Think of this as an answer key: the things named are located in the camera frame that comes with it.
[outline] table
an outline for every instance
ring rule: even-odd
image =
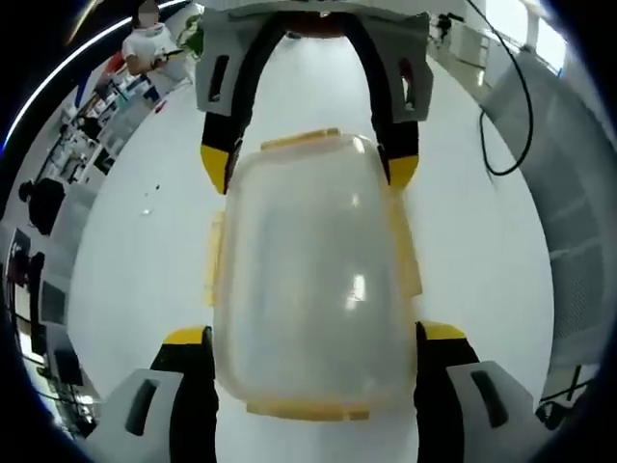
[[[495,360],[537,401],[549,367],[552,285],[543,230],[520,173],[489,178],[480,109],[439,65],[420,163],[407,191],[424,293],[423,318],[452,323],[483,360]],[[172,330],[209,324],[207,237],[224,207],[199,156],[203,114],[192,87],[167,96],[126,144],[103,184],[75,262],[68,332],[107,396],[147,368]],[[285,40],[263,73],[243,152],[265,140],[338,126],[374,140],[368,88],[347,40]],[[513,158],[486,122],[497,169]],[[290,422],[247,415],[219,388],[219,461],[414,461],[415,411],[366,422]]]

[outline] plastic container lid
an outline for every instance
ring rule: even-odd
[[[320,134],[266,145],[229,185],[217,379],[261,411],[360,412],[409,400],[415,381],[415,320],[378,152]]]

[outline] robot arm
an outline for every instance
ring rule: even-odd
[[[298,8],[294,2],[277,8],[287,4]],[[353,44],[366,73],[385,174],[391,186],[405,188],[417,166],[417,122],[428,116],[433,87],[428,14],[408,17],[342,2],[302,6],[301,12],[263,4],[202,16],[204,51],[196,67],[198,107],[206,113],[201,159],[214,186],[227,193],[268,58],[288,30],[301,30],[345,36]]]

